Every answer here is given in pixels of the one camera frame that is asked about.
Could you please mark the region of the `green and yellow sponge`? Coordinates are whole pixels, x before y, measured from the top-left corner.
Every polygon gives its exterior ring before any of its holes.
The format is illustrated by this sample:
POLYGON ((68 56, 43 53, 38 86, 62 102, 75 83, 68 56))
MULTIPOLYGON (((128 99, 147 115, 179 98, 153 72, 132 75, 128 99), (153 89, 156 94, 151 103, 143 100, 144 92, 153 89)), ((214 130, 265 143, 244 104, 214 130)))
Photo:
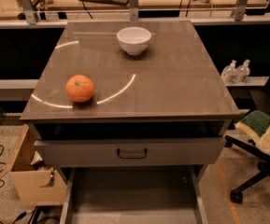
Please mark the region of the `green and yellow sponge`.
POLYGON ((248 113, 235 125, 240 132, 247 134, 255 143, 265 134, 270 126, 270 116, 259 110, 248 113))

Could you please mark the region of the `grey drawer cabinet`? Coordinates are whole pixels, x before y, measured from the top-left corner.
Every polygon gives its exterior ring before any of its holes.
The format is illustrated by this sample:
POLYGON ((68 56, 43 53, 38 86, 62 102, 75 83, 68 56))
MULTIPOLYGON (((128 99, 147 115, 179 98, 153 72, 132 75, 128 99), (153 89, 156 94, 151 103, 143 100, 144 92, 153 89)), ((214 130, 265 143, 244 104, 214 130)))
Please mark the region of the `grey drawer cabinet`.
MULTIPOLYGON (((139 55, 121 49, 122 21, 69 23, 21 120, 36 141, 223 137, 239 115, 231 94, 189 21, 144 21, 139 55), (69 78, 88 77, 93 97, 73 102, 69 78)), ((190 167, 198 181, 210 164, 190 167)), ((53 167, 66 182, 76 168, 53 167)))

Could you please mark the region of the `black office chair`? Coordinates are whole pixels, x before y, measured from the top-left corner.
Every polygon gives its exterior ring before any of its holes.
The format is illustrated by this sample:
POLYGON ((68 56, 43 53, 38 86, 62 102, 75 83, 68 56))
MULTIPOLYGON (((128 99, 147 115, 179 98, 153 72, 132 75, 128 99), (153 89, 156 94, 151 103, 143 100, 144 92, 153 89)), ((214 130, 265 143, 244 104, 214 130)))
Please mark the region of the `black office chair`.
POLYGON ((249 139, 248 142, 245 143, 232 136, 226 135, 225 140, 226 147, 231 147, 232 145, 235 145, 261 160, 258 163, 259 173, 241 184, 239 187, 232 189, 230 192, 230 199, 233 203, 242 203, 244 190, 250 188, 251 186, 270 176, 270 155, 263 153, 257 147, 255 147, 255 141, 252 139, 249 139))

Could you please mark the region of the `clear pump bottle right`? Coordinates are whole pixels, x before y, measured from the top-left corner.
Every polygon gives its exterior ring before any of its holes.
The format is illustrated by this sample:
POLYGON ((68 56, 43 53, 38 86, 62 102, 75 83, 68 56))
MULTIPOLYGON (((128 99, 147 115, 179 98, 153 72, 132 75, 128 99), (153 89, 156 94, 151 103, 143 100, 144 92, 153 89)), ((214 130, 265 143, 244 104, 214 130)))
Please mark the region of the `clear pump bottle right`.
POLYGON ((245 60, 241 65, 236 68, 235 81, 237 83, 244 83, 249 76, 249 60, 245 60))

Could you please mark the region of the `white bowl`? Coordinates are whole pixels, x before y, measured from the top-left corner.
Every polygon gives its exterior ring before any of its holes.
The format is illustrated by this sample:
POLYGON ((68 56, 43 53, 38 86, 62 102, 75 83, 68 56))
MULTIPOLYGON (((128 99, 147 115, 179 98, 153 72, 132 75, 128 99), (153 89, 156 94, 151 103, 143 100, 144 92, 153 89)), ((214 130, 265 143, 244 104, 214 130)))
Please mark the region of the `white bowl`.
POLYGON ((117 32, 120 47, 129 55, 139 55, 148 46, 151 32, 142 27, 127 27, 117 32))

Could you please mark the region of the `orange fruit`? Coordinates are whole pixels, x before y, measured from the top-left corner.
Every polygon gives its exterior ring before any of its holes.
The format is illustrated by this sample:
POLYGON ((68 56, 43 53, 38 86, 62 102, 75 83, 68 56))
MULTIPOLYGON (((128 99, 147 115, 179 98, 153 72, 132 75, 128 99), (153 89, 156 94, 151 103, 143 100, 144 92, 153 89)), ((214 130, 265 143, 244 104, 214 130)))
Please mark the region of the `orange fruit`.
POLYGON ((94 85, 88 77, 75 75, 66 82, 65 91, 73 102, 84 103, 93 97, 94 85))

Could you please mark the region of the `cardboard box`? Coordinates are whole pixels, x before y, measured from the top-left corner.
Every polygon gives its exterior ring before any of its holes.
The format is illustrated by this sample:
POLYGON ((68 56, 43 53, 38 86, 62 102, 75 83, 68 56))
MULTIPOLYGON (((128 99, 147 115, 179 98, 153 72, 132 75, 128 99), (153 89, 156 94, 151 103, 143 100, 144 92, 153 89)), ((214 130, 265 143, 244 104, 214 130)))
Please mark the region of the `cardboard box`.
POLYGON ((56 170, 36 161, 34 142, 29 128, 23 125, 0 176, 10 174, 23 206, 62 205, 67 185, 56 170))

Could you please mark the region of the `metal railing frame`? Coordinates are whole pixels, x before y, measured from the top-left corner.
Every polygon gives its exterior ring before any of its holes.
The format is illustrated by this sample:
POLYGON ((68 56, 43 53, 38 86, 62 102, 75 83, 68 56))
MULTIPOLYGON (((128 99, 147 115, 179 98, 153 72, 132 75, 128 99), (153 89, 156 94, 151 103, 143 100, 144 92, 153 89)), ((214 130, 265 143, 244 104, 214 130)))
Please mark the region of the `metal railing frame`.
MULTIPOLYGON (((122 15, 127 19, 135 20, 143 19, 143 15, 147 17, 153 16, 156 12, 159 15, 165 16, 165 12, 172 14, 172 12, 179 12, 180 18, 187 18, 192 22, 209 23, 209 22, 231 22, 234 21, 234 14, 238 11, 236 5, 237 0, 210 0, 209 2, 202 2, 200 0, 129 0, 130 4, 126 6, 109 5, 101 3, 83 2, 90 14, 94 17, 98 13, 122 15)), ((242 9, 245 12, 259 12, 267 8, 270 1, 267 0, 248 0, 242 9)), ((47 5, 48 10, 60 10, 67 13, 86 13, 83 4, 79 0, 53 0, 51 5, 47 5)), ((0 20, 16 20, 22 14, 23 8, 19 7, 16 0, 0 0, 0 20)), ((265 12, 265 15, 245 15, 241 22, 270 22, 270 12, 265 12)))

